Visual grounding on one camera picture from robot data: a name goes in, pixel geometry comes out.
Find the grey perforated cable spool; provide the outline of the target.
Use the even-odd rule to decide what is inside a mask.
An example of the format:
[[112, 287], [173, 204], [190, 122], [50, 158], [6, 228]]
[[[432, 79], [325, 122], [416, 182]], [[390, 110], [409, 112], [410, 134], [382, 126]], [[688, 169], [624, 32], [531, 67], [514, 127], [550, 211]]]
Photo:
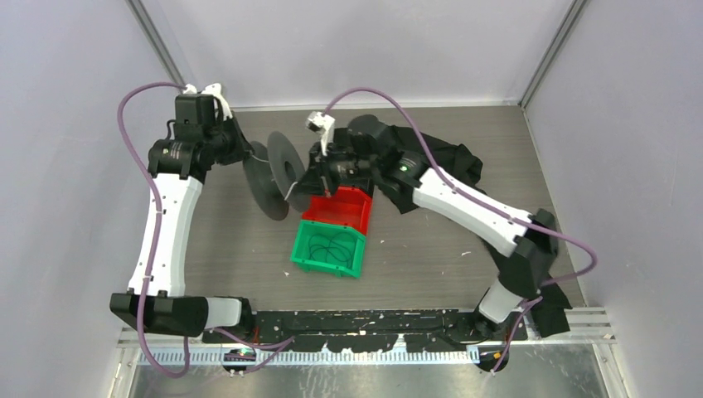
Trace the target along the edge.
[[250, 143], [253, 154], [243, 162], [250, 192], [260, 210], [274, 221], [282, 221], [291, 209], [304, 213], [311, 197], [298, 190], [305, 166], [288, 137], [273, 131], [263, 144]]

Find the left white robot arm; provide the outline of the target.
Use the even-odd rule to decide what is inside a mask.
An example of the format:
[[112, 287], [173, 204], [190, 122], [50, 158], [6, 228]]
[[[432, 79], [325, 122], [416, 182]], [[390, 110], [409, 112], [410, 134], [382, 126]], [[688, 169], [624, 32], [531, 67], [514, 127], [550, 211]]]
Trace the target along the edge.
[[126, 292], [113, 294], [109, 309], [143, 334], [198, 337], [222, 328], [232, 342], [247, 342], [255, 330], [248, 299], [185, 293], [187, 244], [206, 174], [242, 161], [247, 144], [220, 95], [178, 95], [170, 126], [172, 135], [148, 151], [143, 246]]

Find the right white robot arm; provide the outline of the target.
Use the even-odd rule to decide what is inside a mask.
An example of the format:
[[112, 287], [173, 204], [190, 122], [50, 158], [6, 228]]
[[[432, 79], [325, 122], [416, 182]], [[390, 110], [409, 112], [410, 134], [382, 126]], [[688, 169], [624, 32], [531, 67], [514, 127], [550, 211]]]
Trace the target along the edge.
[[353, 119], [336, 142], [335, 119], [312, 112], [306, 128], [319, 137], [309, 152], [308, 170], [296, 194], [330, 197], [342, 185], [364, 180], [376, 186], [400, 213], [424, 208], [445, 216], [477, 235], [498, 261], [497, 280], [480, 300], [474, 332], [494, 340], [507, 327], [508, 315], [541, 290], [559, 253], [552, 235], [555, 218], [510, 207], [451, 177], [429, 156], [401, 147], [391, 126], [373, 115]]

